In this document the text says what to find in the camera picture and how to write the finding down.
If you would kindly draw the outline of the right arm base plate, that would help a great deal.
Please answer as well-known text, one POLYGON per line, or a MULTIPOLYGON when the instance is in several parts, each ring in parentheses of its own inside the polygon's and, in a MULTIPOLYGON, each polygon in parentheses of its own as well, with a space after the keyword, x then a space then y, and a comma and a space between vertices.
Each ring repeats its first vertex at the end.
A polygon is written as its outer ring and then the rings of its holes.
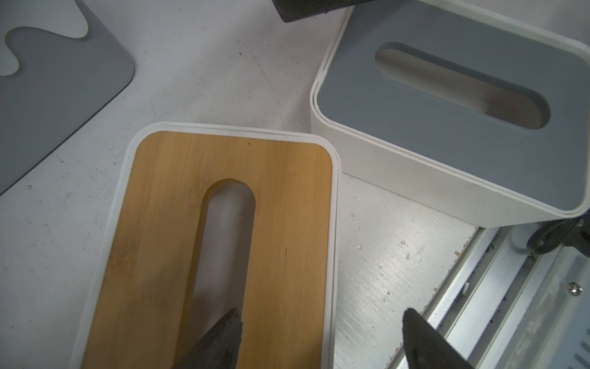
POLYGON ((548 221, 527 241, 527 248, 536 255, 545 255, 564 245, 574 247, 589 258, 589 215, 548 221))

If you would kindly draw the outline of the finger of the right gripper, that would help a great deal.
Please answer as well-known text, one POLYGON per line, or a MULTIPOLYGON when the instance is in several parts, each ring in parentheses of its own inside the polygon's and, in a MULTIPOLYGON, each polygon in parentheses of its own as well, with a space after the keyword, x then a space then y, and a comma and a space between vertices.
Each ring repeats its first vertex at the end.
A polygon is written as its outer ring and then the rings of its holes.
POLYGON ((284 22, 295 22, 322 13, 357 6, 369 0, 273 0, 279 17, 284 22))

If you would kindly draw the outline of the all white tissue box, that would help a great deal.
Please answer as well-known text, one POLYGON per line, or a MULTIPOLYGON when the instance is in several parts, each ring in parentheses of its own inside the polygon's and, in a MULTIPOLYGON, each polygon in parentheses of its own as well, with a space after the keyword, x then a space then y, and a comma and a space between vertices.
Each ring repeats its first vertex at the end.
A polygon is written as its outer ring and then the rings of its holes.
POLYGON ((83 1, 1 3, 1 191, 131 82, 130 53, 83 1))

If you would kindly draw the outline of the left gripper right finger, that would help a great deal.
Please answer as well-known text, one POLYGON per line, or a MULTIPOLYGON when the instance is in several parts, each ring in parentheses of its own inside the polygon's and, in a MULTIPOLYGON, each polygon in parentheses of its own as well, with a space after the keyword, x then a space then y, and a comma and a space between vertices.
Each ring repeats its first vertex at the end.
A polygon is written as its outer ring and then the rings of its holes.
POLYGON ((403 349, 410 369, 473 369, 413 308, 403 314, 403 349))

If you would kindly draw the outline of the grey lid tissue box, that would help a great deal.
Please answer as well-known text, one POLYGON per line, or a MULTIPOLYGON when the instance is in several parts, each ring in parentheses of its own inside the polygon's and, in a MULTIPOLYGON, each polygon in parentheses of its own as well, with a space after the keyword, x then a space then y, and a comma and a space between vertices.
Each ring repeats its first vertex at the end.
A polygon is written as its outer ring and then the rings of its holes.
POLYGON ((484 228, 589 209, 589 45, 461 1, 344 15, 310 93, 342 169, 484 228))

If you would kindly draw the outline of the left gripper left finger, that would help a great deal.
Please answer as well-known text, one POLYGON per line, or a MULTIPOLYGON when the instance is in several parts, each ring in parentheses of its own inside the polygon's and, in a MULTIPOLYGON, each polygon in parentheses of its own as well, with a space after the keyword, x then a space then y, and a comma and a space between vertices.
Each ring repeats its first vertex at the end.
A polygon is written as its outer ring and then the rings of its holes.
POLYGON ((173 369, 236 368, 242 327, 239 310, 230 309, 173 369))

